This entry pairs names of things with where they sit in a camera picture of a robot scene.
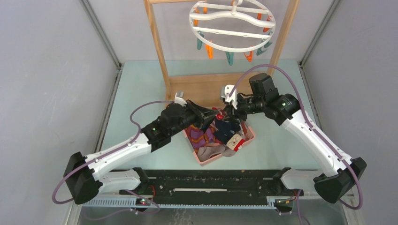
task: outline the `wooden board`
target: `wooden board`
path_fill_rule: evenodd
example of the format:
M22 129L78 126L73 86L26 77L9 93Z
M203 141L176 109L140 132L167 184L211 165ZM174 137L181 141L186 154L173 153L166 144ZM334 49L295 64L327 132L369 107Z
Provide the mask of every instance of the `wooden board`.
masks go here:
M244 94L252 94L249 85L249 78L259 74L260 72L252 72L247 75L237 87L238 92ZM225 104L220 100L221 87L232 84L243 75L242 73L229 74L206 74L206 75L188 75L188 76L171 76L171 93L174 100L174 94L180 90L184 92L184 99L189 99L194 103L204 107L224 107Z

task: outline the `wooden frame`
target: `wooden frame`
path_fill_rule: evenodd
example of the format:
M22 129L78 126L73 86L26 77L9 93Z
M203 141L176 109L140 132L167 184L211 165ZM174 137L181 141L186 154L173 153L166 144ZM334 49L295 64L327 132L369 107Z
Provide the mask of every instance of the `wooden frame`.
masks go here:
M223 106L222 102L219 100L221 87L227 84L234 84L243 73L168 76L166 61L164 59L163 49L161 47L159 31L152 4L187 1L198 0L144 0L146 14L148 15L148 21L151 26L153 42L155 44L164 83L166 85L166 100L174 100L174 93L182 90L184 91L185 99L192 100L198 105L207 107ZM270 64L272 65L278 64L279 57L281 56L282 49L289 33L291 24L293 23L293 18L296 14L299 2L300 0L290 0L288 4L285 17L282 22L282 27L279 31L274 51L272 52L270 61ZM245 80L249 79L255 74L257 73L254 72L250 74L245 78ZM274 69L268 68L267 74L272 76L274 74ZM249 82L242 82L239 86L239 91L251 93Z

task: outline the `table surface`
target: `table surface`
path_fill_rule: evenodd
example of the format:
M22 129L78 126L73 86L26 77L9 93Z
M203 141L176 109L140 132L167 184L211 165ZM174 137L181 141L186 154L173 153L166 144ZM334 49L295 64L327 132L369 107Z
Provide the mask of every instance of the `table surface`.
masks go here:
M229 66L226 60L180 60L167 61L170 76L210 73L245 72L253 66L268 63L266 60L236 60ZM279 60L278 66L285 70L296 84L303 99L304 107L313 118L306 89L295 60ZM287 79L278 71L273 77L280 94L294 94ZM135 135L138 128L130 123L129 116L138 106L165 99L165 85L158 61L130 61L123 67L101 149L105 150ZM149 105L134 115L134 120L142 127L155 120L164 109L164 104ZM140 156L118 167L131 169L319 169L315 159L304 145L292 134L278 126L264 114L249 115L247 122L256 133L256 138L248 146L240 149L232 157L222 157L206 166L200 166L192 155L191 146L182 133L172 137L171 143L147 155Z

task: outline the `orange clothespin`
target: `orange clothespin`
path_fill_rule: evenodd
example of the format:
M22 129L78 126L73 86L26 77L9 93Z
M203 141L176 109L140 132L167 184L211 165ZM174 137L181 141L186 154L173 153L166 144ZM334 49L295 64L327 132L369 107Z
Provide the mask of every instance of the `orange clothespin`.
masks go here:
M250 53L248 55L246 55L246 53L243 53L247 59L247 61L251 62L253 59L253 51L250 51Z
M213 59L213 47L206 45L206 52L207 52L207 55L209 56L209 59L212 60Z
M199 12L199 10L198 10L198 8L195 8L195 13L200 13ZM198 26L198 20L193 20L193 25L195 26L195 27L197 27Z
M268 16L267 21L268 21L268 22L271 21L271 16ZM265 33L265 32L267 32L267 31L269 31L269 29L270 29L270 28L264 27L264 29L262 30L262 32Z

